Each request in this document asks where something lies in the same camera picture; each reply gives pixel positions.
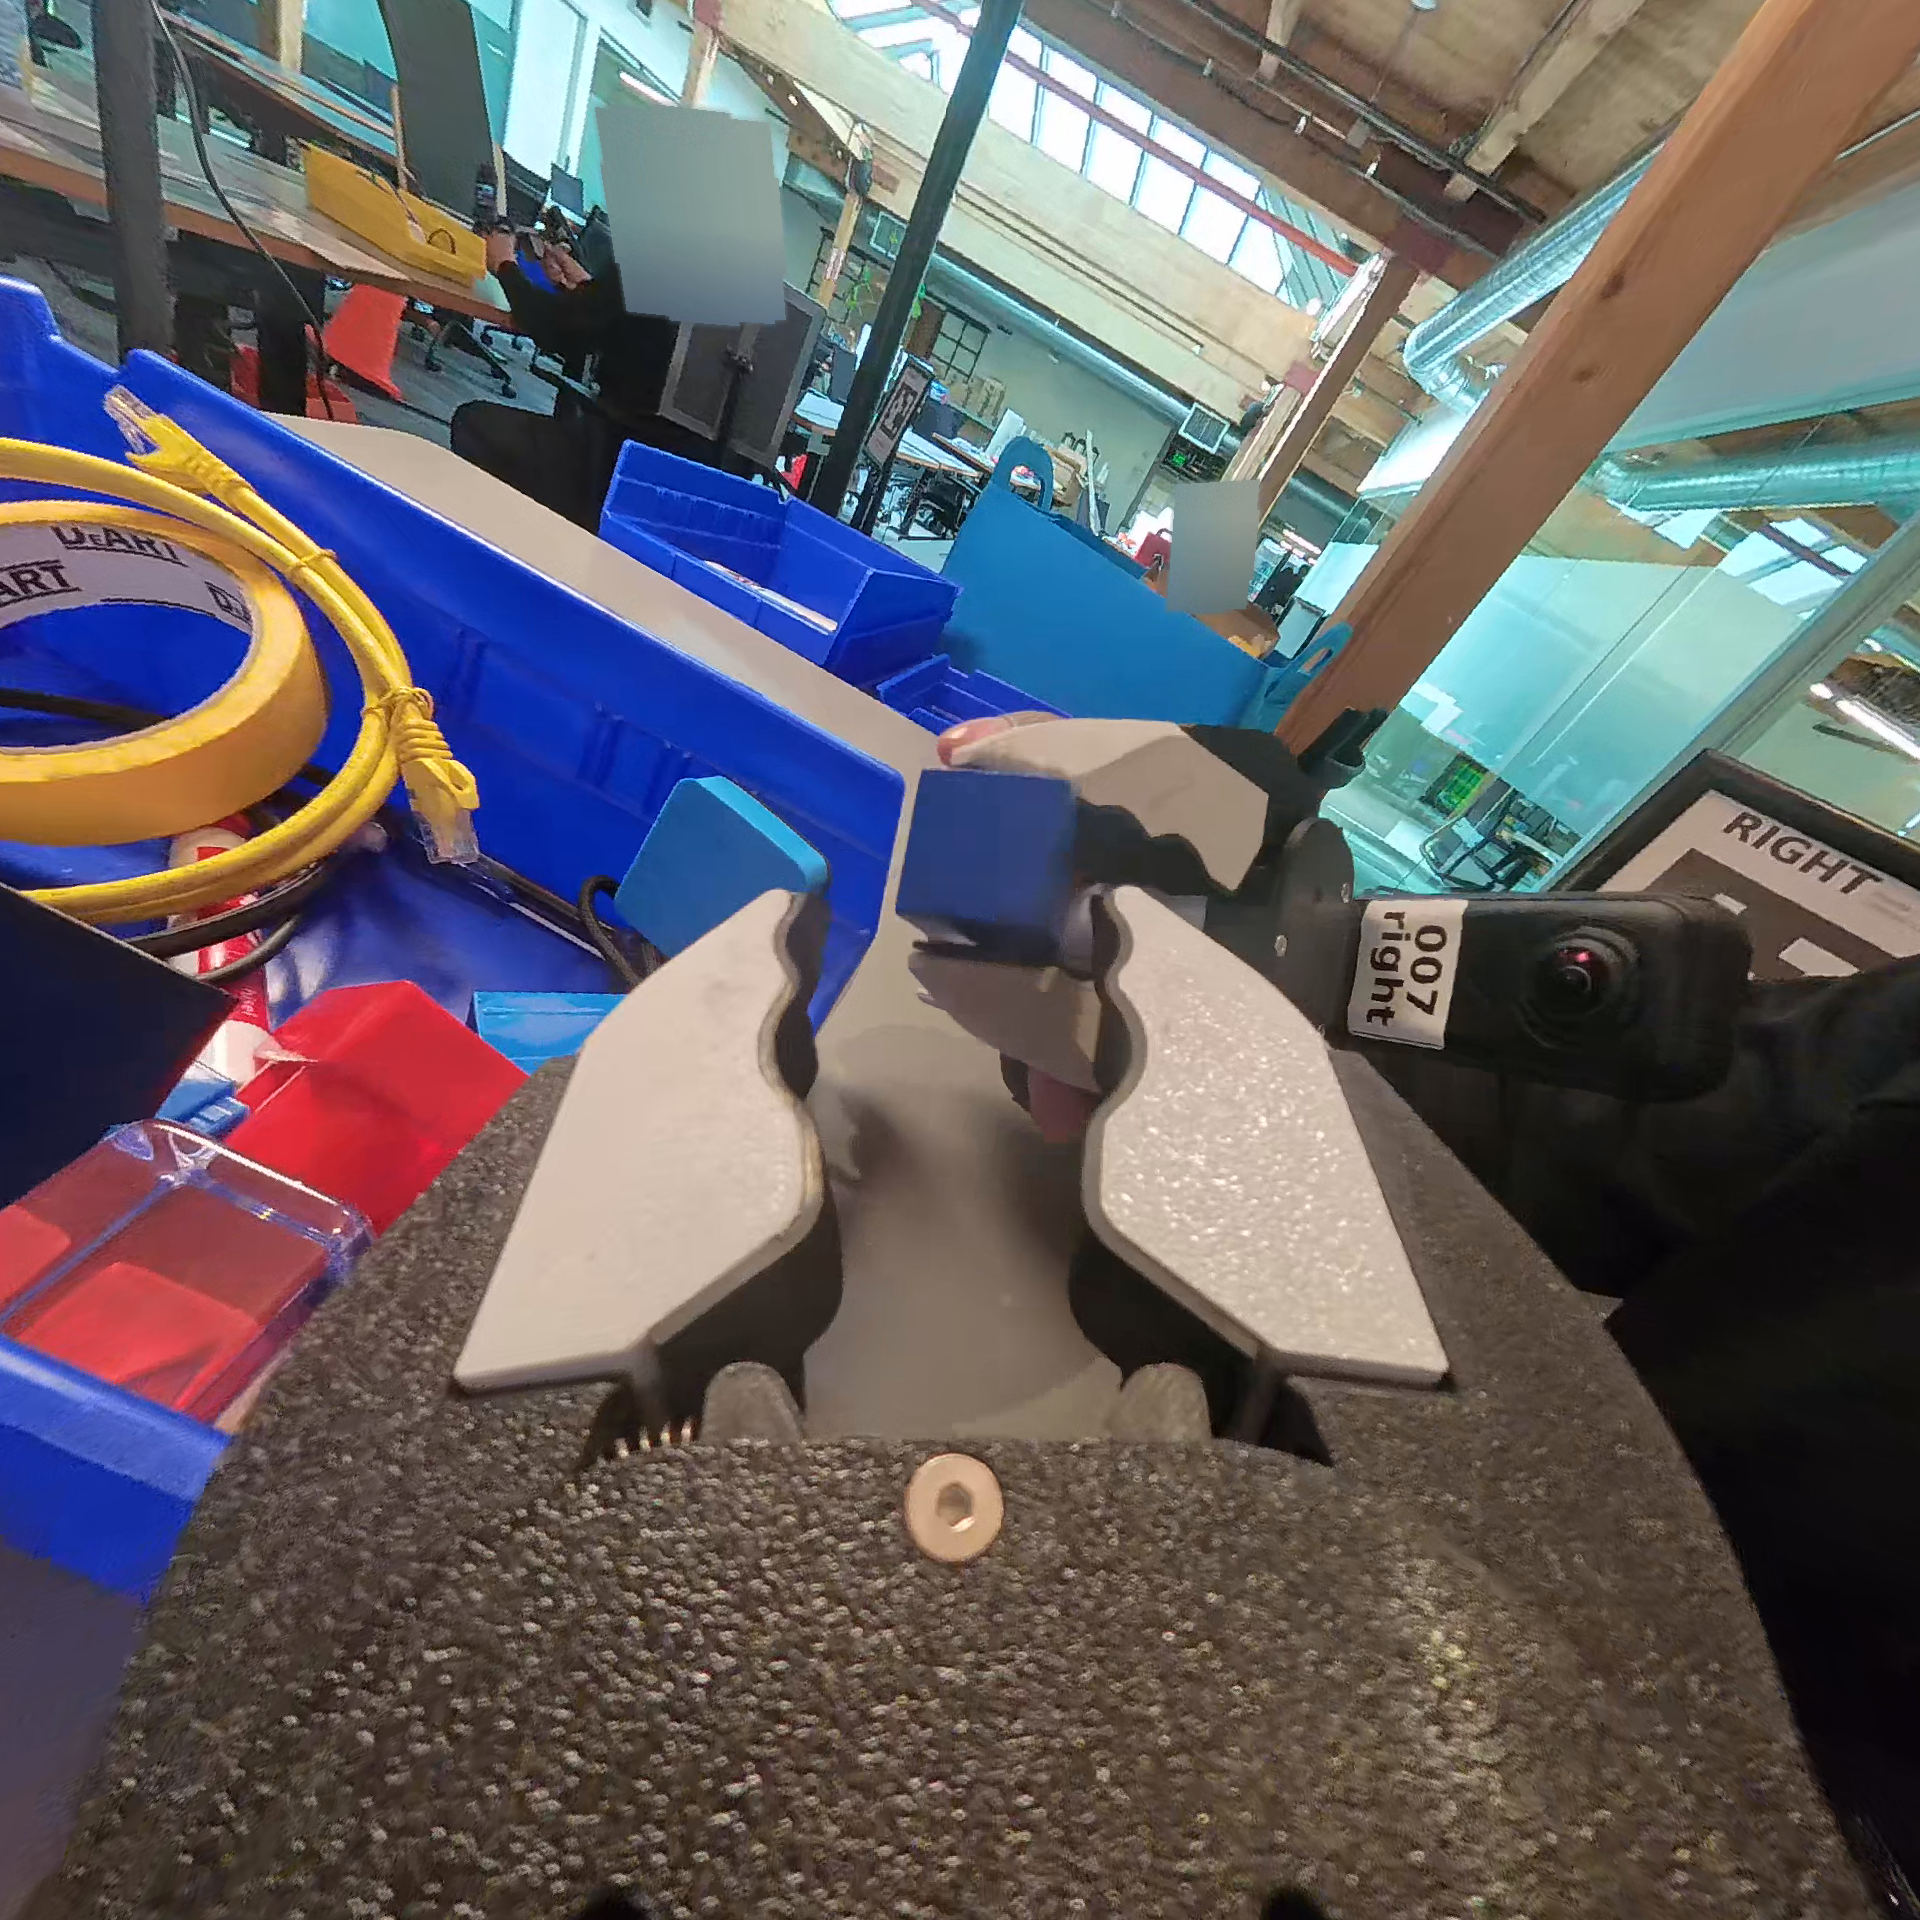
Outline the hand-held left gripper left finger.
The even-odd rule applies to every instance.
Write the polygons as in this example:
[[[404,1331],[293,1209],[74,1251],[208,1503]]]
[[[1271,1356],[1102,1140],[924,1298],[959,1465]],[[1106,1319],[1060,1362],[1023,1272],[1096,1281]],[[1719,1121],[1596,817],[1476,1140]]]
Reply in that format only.
[[[807,1105],[829,920],[766,892],[590,1034],[453,1364],[461,1392],[607,1384],[663,1430],[754,1362],[805,1406],[844,1298]]]

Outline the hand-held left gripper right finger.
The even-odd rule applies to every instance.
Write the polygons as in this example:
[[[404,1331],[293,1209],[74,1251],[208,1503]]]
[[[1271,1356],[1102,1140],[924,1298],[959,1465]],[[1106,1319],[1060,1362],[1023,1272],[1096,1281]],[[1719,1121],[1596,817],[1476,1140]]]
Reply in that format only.
[[[1259,1378],[1434,1392],[1450,1353],[1324,1034],[1138,886],[1092,899],[1096,1105],[1078,1329],[1202,1400]]]

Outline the dark blue wooden block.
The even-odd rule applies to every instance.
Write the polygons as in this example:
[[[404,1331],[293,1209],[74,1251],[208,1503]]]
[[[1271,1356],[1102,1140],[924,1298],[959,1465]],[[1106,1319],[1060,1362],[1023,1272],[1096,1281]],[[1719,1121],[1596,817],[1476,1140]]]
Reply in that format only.
[[[1060,958],[1078,800],[1064,780],[926,770],[908,822],[895,915],[922,940],[994,962]]]

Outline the large blue storage bin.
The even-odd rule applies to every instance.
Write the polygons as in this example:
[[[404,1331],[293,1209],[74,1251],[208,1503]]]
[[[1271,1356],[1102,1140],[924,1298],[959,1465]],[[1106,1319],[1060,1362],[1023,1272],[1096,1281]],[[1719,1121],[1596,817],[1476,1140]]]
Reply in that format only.
[[[808,1003],[824,1019],[879,920],[904,800],[886,750],[164,359],[108,370],[15,280],[2,361],[4,506],[109,502],[245,547],[293,594],[327,683],[300,774],[220,823],[128,846],[4,839],[4,888],[230,998],[147,1121],[223,1145],[272,1031],[331,991],[404,982],[469,1026],[472,993],[583,988],[596,951],[562,922],[588,879],[630,864],[684,777],[742,787],[824,856]],[[156,657],[108,611],[4,628],[4,747],[143,729],[205,699],[245,652],[191,616],[150,625]],[[204,1425],[4,1343],[7,1566],[150,1601],[237,1403]]]

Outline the yellow masking tape roll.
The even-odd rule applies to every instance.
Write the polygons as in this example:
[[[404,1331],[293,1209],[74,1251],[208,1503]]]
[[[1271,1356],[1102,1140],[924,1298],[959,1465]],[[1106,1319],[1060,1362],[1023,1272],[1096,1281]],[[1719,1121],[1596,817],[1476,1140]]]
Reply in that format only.
[[[240,545],[109,502],[37,498],[2,512],[4,628],[108,611],[157,654],[173,611],[245,643],[205,699],[86,746],[4,747],[7,841],[128,846],[215,826],[285,785],[320,746],[330,697],[304,617]]]

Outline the shallow blue bin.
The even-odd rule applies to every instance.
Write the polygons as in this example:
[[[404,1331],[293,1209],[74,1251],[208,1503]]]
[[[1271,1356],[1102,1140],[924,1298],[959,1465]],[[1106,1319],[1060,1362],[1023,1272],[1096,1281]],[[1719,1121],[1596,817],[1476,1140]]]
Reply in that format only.
[[[1064,715],[1040,697],[1020,691],[1020,687],[983,670],[959,668],[948,657],[930,657],[879,679],[874,697],[934,736],[978,718]]]

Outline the hollow red plastic block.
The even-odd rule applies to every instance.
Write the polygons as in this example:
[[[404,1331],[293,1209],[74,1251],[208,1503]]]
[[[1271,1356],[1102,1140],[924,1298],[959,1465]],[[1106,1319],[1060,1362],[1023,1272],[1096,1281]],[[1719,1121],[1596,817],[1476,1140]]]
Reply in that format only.
[[[223,1145],[384,1234],[525,1083],[418,986],[311,999],[255,1056]]]

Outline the small blue bin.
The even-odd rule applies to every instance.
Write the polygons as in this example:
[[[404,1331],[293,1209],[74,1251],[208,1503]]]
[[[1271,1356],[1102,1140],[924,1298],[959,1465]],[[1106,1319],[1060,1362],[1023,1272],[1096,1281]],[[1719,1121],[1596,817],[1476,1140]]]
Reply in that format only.
[[[858,689],[936,657],[963,592],[791,494],[640,441],[599,538]]]

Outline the wooden beam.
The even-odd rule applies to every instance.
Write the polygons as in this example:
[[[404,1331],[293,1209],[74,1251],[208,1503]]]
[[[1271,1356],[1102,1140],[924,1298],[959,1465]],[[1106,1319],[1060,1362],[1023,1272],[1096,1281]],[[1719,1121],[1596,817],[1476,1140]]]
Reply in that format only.
[[[1342,599],[1296,758],[1395,708],[1914,65],[1915,2],[1767,2]]]

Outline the dark blue flat panel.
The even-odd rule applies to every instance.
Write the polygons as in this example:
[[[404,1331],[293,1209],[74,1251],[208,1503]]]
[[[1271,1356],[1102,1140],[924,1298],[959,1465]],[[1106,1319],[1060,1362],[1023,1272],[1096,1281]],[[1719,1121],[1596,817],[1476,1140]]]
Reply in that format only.
[[[230,998],[2,889],[2,1202],[159,1111]]]

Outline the black pole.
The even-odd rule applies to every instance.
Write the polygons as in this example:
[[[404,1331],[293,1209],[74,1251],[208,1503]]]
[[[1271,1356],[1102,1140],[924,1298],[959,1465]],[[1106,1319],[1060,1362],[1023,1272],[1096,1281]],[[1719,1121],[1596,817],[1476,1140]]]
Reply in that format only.
[[[858,457],[878,420],[895,352],[904,339],[912,303],[924,287],[947,210],[965,171],[973,137],[988,114],[992,87],[1021,10],[1021,2],[983,2],[978,7],[966,56],[947,100],[928,168],[908,216],[902,243],[879,299],[869,348],[858,361],[842,424],[834,431],[822,464],[808,478],[807,504],[829,518],[842,515]]]
[[[117,343],[122,354],[168,358],[175,303],[159,193],[154,4],[94,2],[90,11]]]

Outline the orange chair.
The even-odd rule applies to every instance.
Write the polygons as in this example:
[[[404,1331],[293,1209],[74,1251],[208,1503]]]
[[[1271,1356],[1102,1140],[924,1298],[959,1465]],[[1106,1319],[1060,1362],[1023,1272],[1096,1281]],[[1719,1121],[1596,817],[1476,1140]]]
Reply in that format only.
[[[320,343],[327,361],[358,387],[399,403],[394,358],[406,310],[408,303],[399,292],[354,284],[322,328]]]

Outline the yellow bin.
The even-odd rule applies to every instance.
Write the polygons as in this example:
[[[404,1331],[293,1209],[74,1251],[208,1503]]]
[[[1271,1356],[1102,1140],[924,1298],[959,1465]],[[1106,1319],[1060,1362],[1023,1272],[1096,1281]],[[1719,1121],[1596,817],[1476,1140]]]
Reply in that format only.
[[[470,219],[318,143],[301,143],[300,152],[308,206],[373,252],[413,276],[461,288],[488,275],[485,240]]]

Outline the wooden desk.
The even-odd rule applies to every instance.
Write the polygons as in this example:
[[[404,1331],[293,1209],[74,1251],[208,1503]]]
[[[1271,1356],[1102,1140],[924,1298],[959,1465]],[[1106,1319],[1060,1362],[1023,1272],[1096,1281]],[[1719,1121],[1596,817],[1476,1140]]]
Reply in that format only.
[[[230,266],[275,256],[285,271],[375,287],[427,310],[508,326],[491,276],[476,281],[421,272],[375,247],[307,201],[300,171],[260,161],[223,139],[208,145],[205,182],[186,123],[159,129],[162,240],[196,240]],[[69,87],[29,94],[2,87],[4,252],[26,252],[29,233],[100,252],[117,204],[106,179],[102,137],[90,98]]]

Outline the silver ventilation duct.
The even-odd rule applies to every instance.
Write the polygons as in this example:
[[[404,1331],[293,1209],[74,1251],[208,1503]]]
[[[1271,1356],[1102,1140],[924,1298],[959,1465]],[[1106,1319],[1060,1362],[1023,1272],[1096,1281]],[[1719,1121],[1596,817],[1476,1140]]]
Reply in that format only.
[[[1471,288],[1416,326],[1402,352],[1411,380],[1428,399],[1460,412],[1479,407],[1495,380],[1470,374],[1467,350],[1518,313],[1556,296],[1578,275],[1662,152],[1662,143],[1650,145],[1608,183],[1538,228]]]
[[[1604,459],[1592,487],[1623,510],[1823,510],[1917,497],[1917,436],[1760,448],[1679,464]]]

